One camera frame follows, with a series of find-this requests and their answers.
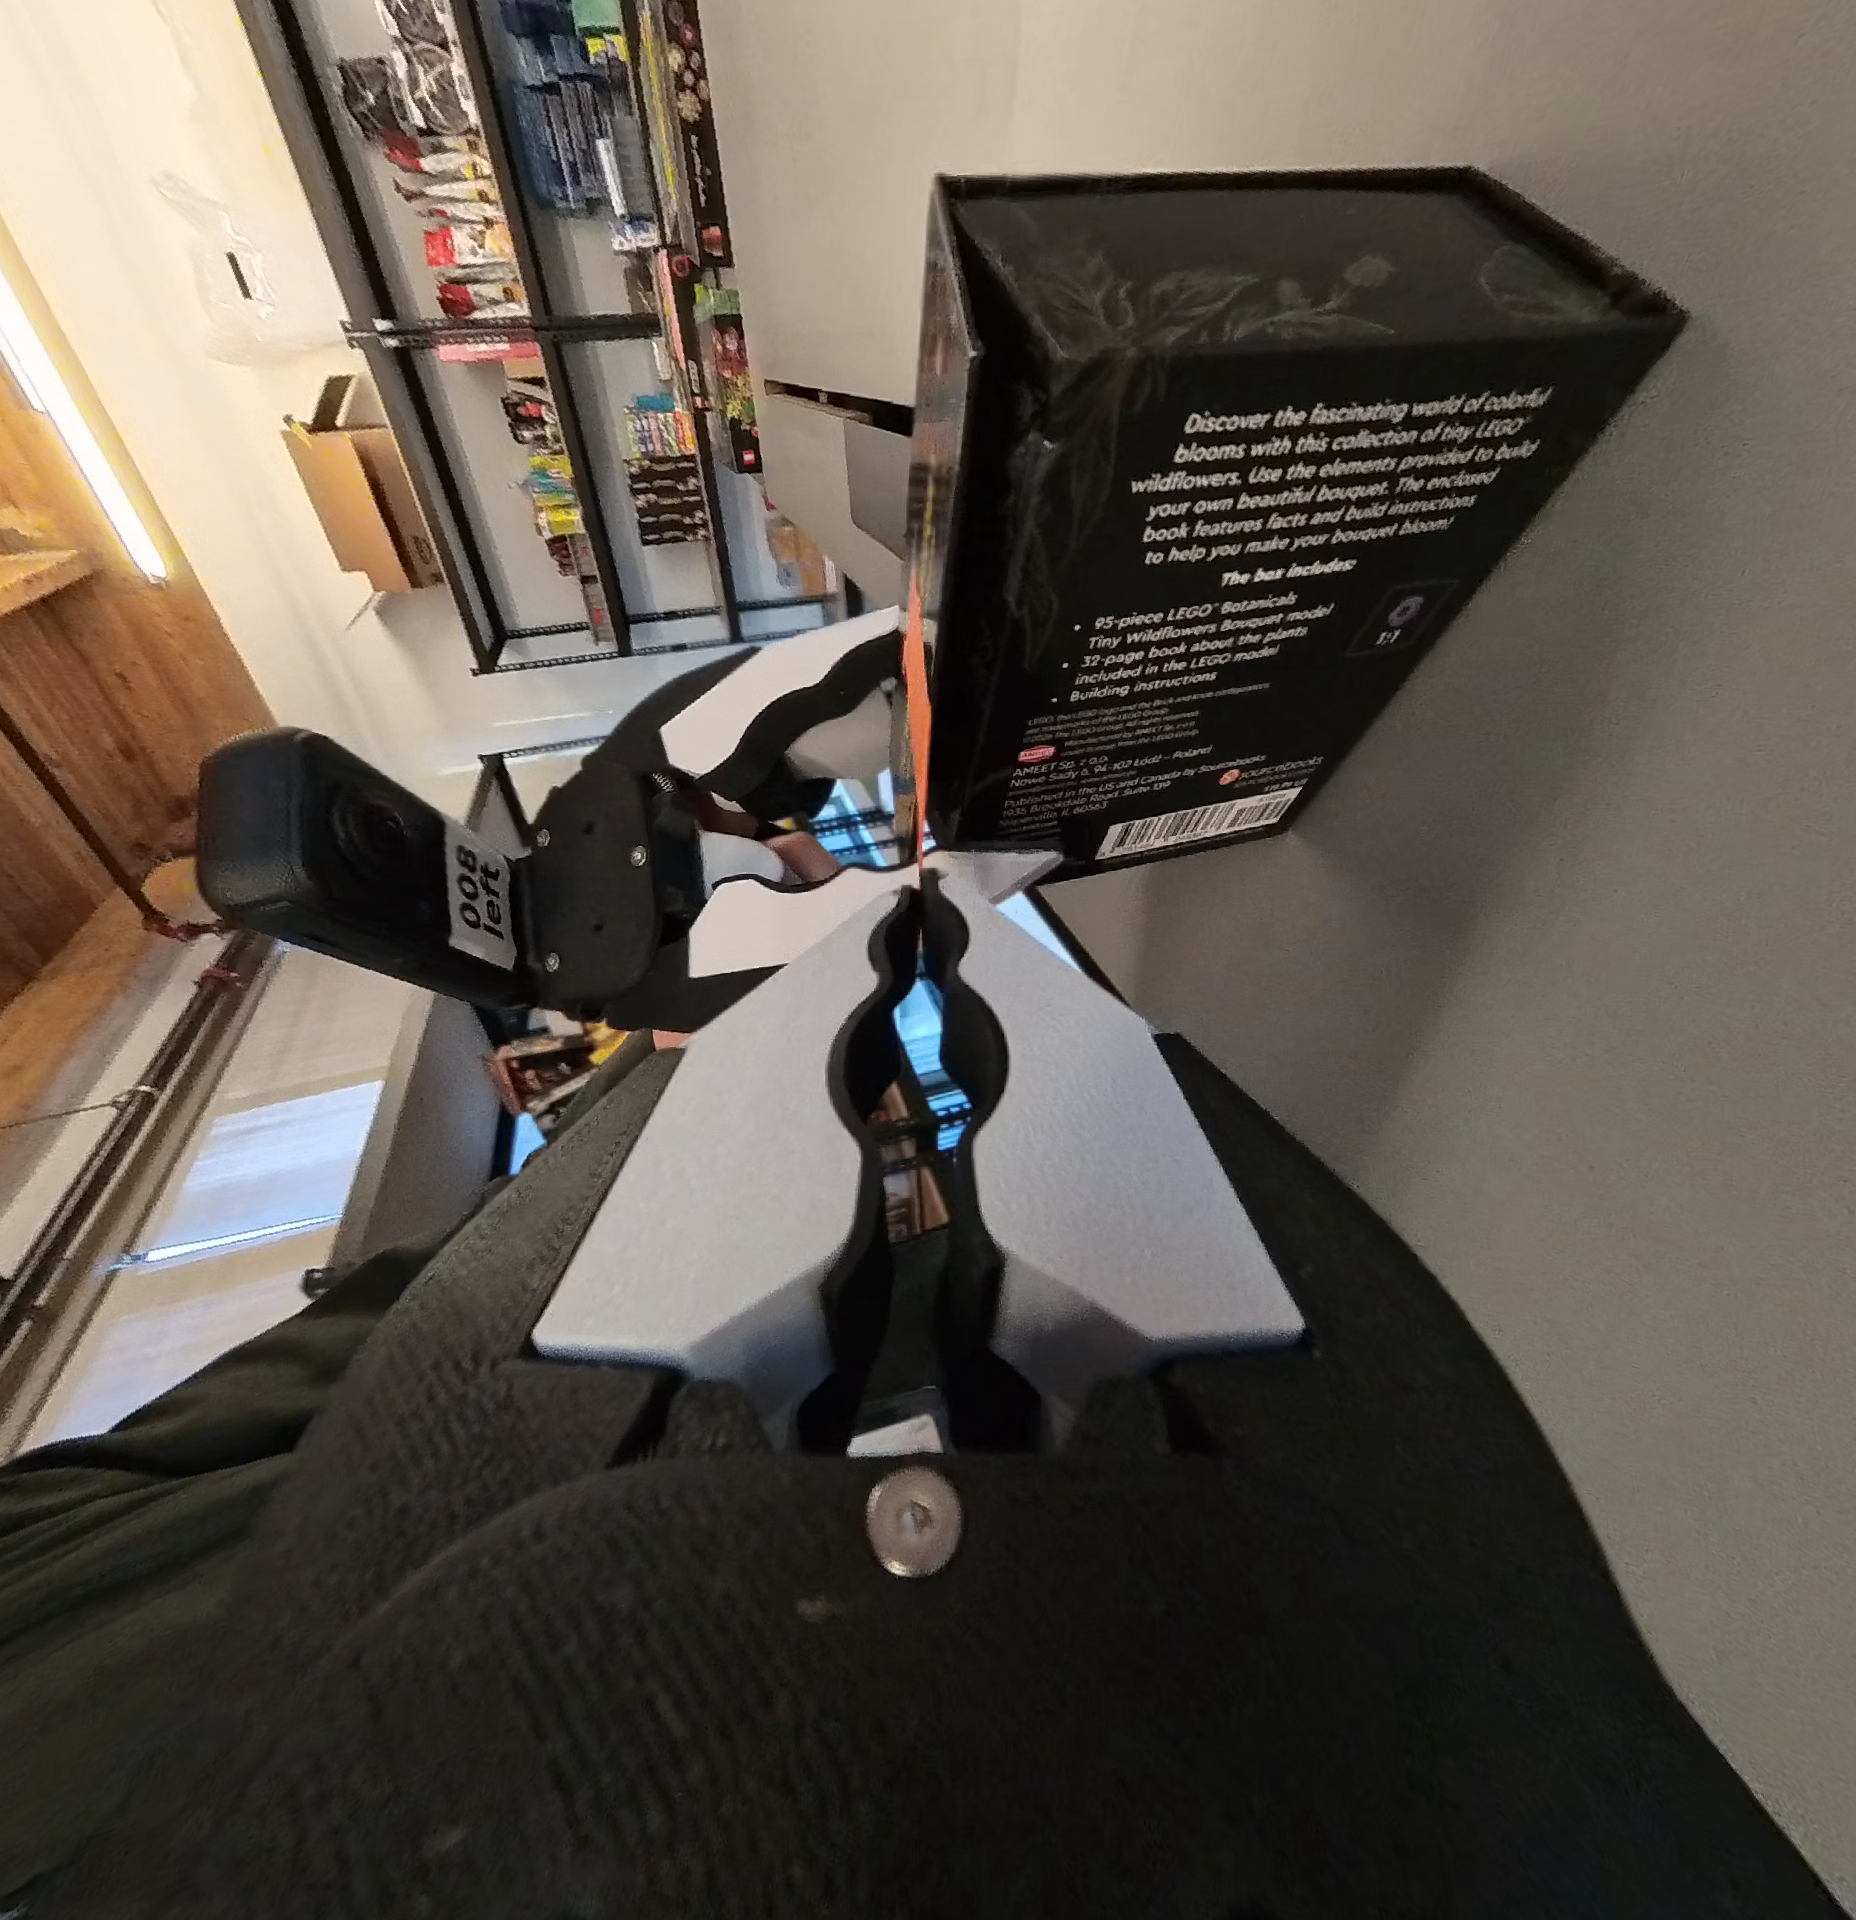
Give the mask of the black metal shelving unit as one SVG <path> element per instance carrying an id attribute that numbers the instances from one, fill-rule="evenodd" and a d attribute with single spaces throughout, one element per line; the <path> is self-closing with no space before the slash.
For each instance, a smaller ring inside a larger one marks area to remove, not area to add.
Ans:
<path id="1" fill-rule="evenodd" d="M 700 268 L 532 199 L 503 6 L 246 2 L 296 178 L 447 572 L 472 675 L 689 660 L 843 614 L 834 564 L 725 466 Z"/>

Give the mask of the black lego flower box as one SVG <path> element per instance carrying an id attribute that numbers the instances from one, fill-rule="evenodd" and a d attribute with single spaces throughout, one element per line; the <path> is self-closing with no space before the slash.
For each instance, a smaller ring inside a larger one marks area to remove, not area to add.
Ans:
<path id="1" fill-rule="evenodd" d="M 1471 166 L 938 177 L 926 844 L 1293 828 L 1684 324 Z"/>

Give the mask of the black box pink flowers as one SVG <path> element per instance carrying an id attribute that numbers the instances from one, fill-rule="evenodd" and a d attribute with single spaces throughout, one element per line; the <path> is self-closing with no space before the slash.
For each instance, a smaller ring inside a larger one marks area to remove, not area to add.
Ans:
<path id="1" fill-rule="evenodd" d="M 741 294 L 698 285 L 694 324 L 715 453 L 725 468 L 762 477 L 764 455 Z"/>

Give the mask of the open cardboard box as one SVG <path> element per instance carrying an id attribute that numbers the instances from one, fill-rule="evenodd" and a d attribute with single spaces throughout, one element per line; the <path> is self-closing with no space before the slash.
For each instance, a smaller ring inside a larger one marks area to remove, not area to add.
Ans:
<path id="1" fill-rule="evenodd" d="M 447 585 L 428 516 L 367 374 L 328 374 L 309 416 L 283 423 L 281 441 L 340 570 L 360 574 L 379 594 Z"/>

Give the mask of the wide black toy box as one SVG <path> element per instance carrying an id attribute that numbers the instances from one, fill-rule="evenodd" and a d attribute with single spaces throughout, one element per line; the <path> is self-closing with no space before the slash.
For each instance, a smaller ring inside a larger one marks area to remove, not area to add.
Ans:
<path id="1" fill-rule="evenodd" d="M 698 2 L 641 2 L 641 81 L 660 225 L 696 266 L 733 268 L 715 86 Z"/>

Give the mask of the orange tape roll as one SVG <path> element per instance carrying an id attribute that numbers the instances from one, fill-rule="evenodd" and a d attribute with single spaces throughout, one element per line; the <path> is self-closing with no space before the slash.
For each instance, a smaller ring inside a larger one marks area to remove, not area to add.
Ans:
<path id="1" fill-rule="evenodd" d="M 926 846 L 925 795 L 933 746 L 930 643 L 918 607 L 900 634 L 900 684 L 892 707 L 892 830 L 898 864 L 917 869 Z"/>

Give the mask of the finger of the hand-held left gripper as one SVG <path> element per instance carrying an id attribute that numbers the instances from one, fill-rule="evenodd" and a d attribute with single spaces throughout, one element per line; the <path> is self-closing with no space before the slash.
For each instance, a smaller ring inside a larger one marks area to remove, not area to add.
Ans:
<path id="1" fill-rule="evenodd" d="M 686 968 L 690 981 L 772 973 L 844 926 L 871 904 L 885 904 L 926 879 L 962 884 L 1000 907 L 1050 877 L 1063 864 L 1058 848 L 933 851 L 925 860 L 896 869 L 844 869 L 805 887 L 777 887 L 760 877 L 718 882 L 690 926 Z"/>
<path id="2" fill-rule="evenodd" d="M 892 775 L 906 616 L 886 607 L 679 676 L 624 719 L 624 766 L 768 818 Z"/>

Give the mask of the stack of blue boxes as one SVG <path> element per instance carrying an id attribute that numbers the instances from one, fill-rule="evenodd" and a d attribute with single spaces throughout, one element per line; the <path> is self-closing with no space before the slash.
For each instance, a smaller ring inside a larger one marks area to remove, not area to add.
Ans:
<path id="1" fill-rule="evenodd" d="M 556 216 L 602 225 L 619 252 L 657 250 L 657 186 L 623 4 L 505 4 L 503 25 L 532 199 Z"/>

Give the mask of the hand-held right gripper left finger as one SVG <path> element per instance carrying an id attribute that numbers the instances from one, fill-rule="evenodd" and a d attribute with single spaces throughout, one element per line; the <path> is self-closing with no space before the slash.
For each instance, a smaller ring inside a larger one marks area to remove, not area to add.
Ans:
<path id="1" fill-rule="evenodd" d="M 877 1121 L 902 1072 L 920 893 L 881 889 L 680 1053 L 531 1334 L 538 1359 L 737 1386 L 849 1436 L 895 1266 Z"/>

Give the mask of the long ceiling light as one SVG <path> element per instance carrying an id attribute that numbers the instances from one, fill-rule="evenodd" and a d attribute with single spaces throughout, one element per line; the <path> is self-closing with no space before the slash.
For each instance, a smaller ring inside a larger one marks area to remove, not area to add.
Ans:
<path id="1" fill-rule="evenodd" d="M 0 379 L 20 411 L 12 437 L 41 466 L 43 505 L 23 512 L 15 542 L 91 544 L 103 564 L 151 589 L 182 574 L 174 536 L 67 328 L 0 208 Z"/>

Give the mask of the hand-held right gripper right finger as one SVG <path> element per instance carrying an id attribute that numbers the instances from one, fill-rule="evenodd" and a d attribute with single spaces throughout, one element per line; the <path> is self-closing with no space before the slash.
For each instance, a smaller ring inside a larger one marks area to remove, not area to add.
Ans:
<path id="1" fill-rule="evenodd" d="M 925 966 L 967 1102 L 937 1302 L 955 1444 L 1032 1449 L 1109 1381 L 1300 1344 L 1151 1024 L 968 877 L 925 877 Z"/>

